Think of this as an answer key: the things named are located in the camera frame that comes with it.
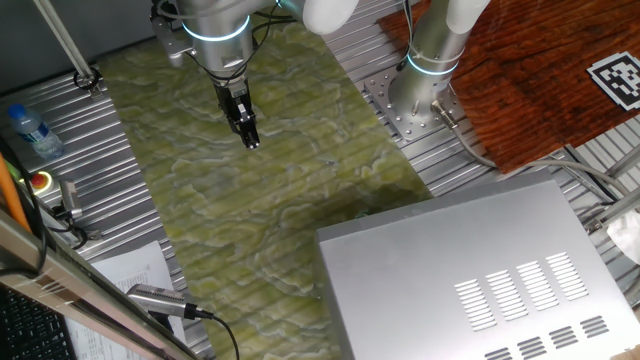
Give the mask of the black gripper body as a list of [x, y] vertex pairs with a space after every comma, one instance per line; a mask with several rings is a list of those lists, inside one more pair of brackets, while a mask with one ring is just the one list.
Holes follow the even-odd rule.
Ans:
[[238, 128], [242, 121], [242, 115], [238, 108], [242, 104], [250, 118], [250, 124], [256, 125], [256, 116], [252, 109], [249, 83], [246, 78], [232, 82], [228, 86], [223, 86], [218, 82], [214, 83], [220, 109], [224, 112], [231, 128]]

